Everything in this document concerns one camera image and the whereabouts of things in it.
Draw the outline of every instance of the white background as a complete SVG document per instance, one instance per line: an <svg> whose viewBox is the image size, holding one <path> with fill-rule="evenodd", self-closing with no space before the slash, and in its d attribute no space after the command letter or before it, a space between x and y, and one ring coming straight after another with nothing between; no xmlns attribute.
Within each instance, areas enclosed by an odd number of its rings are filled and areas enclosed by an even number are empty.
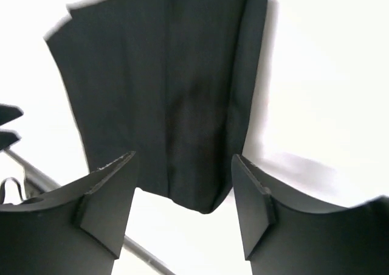
<svg viewBox="0 0 389 275"><path fill-rule="evenodd" d="M14 151L60 184L88 171L43 36L67 16L65 4L78 1L0 0L0 102L25 112L4 128L22 136ZM265 141L269 148L330 165L342 181L333 184L329 178L329 187L322 177L320 183L312 182L313 175L306 175L306 184L283 179L338 204L389 193L388 1L272 2L277 12L264 37L262 84L255 93L245 155L260 164ZM265 129L259 122L263 111ZM4 154L0 169L0 179L22 177ZM215 213L201 215L137 190L127 234L178 275L250 274L232 195Z"/></svg>

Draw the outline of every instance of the black garment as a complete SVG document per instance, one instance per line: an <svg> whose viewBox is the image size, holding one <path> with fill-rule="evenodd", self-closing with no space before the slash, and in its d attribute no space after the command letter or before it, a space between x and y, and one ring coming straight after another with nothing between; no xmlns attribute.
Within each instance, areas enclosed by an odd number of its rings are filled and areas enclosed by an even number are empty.
<svg viewBox="0 0 389 275"><path fill-rule="evenodd" d="M90 170L135 150L139 187L204 214L232 187L267 0L106 0L47 44Z"/></svg>

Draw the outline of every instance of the metal bar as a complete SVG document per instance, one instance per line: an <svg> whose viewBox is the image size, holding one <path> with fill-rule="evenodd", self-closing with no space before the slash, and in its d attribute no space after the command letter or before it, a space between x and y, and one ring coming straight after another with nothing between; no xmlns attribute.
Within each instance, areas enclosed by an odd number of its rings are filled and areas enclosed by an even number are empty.
<svg viewBox="0 0 389 275"><path fill-rule="evenodd" d="M26 180L37 187L42 192L50 192L61 187L52 178L45 175L36 167L31 165L28 161L20 157L18 154L10 149L4 150L4 152L11 157L14 161L20 164L26 173ZM161 260L152 255L146 249L138 245L126 235L124 236L123 247L137 256L140 260L144 261L152 269L159 272L161 275L175 275Z"/></svg>

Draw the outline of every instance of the gray rod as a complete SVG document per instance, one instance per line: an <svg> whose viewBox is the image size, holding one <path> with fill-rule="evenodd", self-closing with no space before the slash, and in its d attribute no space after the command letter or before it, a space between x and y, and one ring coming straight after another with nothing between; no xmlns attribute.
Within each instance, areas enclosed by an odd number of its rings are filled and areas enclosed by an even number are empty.
<svg viewBox="0 0 389 275"><path fill-rule="evenodd" d="M36 167L31 165L28 161L20 157L12 150L7 149L4 151L8 156L10 156L14 161L16 161L24 168L26 180L32 183L34 186L37 186L37 188L42 190L42 192L50 192L61 187L52 178L45 175L43 172L38 170ZM159 260L156 256L152 255L145 248L138 245L126 235L124 236L123 247L127 251L137 256L140 260L144 261L152 269L159 272L161 275L175 275L161 260Z"/></svg>

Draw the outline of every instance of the folded black fabric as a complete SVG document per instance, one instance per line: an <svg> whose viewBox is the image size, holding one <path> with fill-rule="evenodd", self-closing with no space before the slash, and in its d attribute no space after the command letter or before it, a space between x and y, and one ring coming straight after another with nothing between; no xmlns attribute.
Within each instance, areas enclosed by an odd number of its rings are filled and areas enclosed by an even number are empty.
<svg viewBox="0 0 389 275"><path fill-rule="evenodd" d="M105 0L47 39L90 170L135 150L139 187L201 213L232 187L267 0Z"/></svg>

